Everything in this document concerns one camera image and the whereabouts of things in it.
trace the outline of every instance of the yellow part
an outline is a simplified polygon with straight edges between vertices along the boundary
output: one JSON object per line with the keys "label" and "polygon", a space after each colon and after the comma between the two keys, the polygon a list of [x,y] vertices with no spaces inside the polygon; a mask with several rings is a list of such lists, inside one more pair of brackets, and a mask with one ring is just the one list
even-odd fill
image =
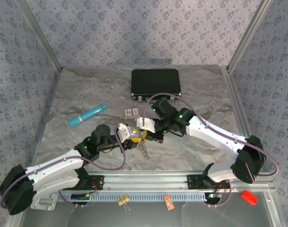
{"label": "yellow part", "polygon": [[147,130],[144,131],[143,138],[146,138],[146,136],[147,136]]}
{"label": "yellow part", "polygon": [[134,142],[134,143],[140,143],[141,140],[142,140],[142,138],[133,138],[133,139],[131,139],[131,141]]}
{"label": "yellow part", "polygon": [[130,199],[128,197],[127,194],[122,195],[121,197],[119,197],[117,199],[117,202],[119,203],[119,206],[126,204],[127,202],[129,202]]}

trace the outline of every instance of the gold binder clip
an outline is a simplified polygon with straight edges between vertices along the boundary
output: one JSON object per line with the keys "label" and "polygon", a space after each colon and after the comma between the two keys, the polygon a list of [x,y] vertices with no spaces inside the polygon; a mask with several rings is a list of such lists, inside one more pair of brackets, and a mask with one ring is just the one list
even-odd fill
{"label": "gold binder clip", "polygon": [[119,206],[123,205],[125,207],[125,211],[129,211],[131,210],[129,207],[128,207],[128,204],[127,202],[129,202],[130,199],[128,197],[127,194],[124,194],[122,196],[120,196],[118,199],[117,199],[117,202],[119,203]]}

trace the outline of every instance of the small box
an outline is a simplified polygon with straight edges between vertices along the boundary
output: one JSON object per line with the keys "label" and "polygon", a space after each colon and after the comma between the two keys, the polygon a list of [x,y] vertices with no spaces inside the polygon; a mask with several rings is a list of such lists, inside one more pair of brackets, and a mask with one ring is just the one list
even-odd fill
{"label": "small box", "polygon": [[[181,96],[181,84],[178,70],[133,70],[131,76],[131,97],[134,100],[144,101],[157,93],[170,93]],[[170,96],[157,96],[154,99],[160,99]]]}
{"label": "small box", "polygon": [[165,203],[166,203],[167,209],[168,210],[174,209],[174,205],[173,205],[171,196],[170,195],[166,195],[166,196],[164,196],[164,199],[165,199]]}
{"label": "small box", "polygon": [[125,119],[132,119],[140,117],[140,109],[139,108],[129,108],[125,109]]}
{"label": "small box", "polygon": [[258,198],[247,190],[242,193],[242,197],[251,205],[255,205],[258,202]]}

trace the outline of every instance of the metal track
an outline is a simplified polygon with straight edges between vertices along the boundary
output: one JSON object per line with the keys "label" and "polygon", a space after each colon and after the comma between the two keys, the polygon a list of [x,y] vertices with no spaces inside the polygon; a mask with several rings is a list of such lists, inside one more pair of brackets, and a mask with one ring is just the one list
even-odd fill
{"label": "metal track", "polygon": [[[63,192],[63,197],[71,202],[117,202],[118,198],[125,193],[119,192],[100,192],[98,195],[92,195],[90,200],[71,200],[71,192]],[[58,202],[64,200],[59,194]],[[171,195],[173,202],[204,202],[207,201],[204,192],[130,192],[128,193],[130,202],[163,202],[164,196]]]}
{"label": "metal track", "polygon": [[[89,175],[104,175],[104,186],[101,193],[151,193],[151,192],[213,192],[214,189],[188,190],[187,175],[199,175],[202,171],[117,171],[89,172]],[[244,183],[238,179],[231,181],[232,192],[250,190],[264,192],[274,190],[270,177],[257,177],[253,184]],[[88,191],[63,191],[86,193]]]}

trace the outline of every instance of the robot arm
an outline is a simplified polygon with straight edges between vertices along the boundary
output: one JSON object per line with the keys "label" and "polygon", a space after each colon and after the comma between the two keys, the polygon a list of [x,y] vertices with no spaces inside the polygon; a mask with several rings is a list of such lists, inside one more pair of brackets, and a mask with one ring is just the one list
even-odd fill
{"label": "robot arm", "polygon": [[[165,99],[156,101],[152,109],[159,119],[146,118],[145,126],[142,124],[142,118],[137,119],[138,128],[146,130],[145,139],[162,143],[164,134],[179,131],[182,135],[200,138],[231,157],[231,163],[211,163],[207,166],[202,174],[202,183],[207,187],[213,188],[214,184],[226,179],[239,178],[246,183],[255,181],[265,162],[265,156],[237,141],[246,141],[262,149],[257,137],[234,135],[205,121],[222,135],[236,139],[234,142],[228,140],[203,125],[191,110],[183,108],[177,111]],[[15,215],[29,206],[38,209],[38,201],[50,193],[63,189],[84,189],[88,184],[88,173],[83,168],[87,162],[84,160],[89,159],[93,162],[99,158],[100,151],[120,145],[124,150],[135,148],[141,140],[139,132],[125,124],[120,123],[116,133],[118,140],[114,135],[110,135],[107,125],[99,125],[90,137],[60,157],[27,169],[23,169],[21,165],[12,168],[0,186],[1,205],[7,208],[10,215]]]}

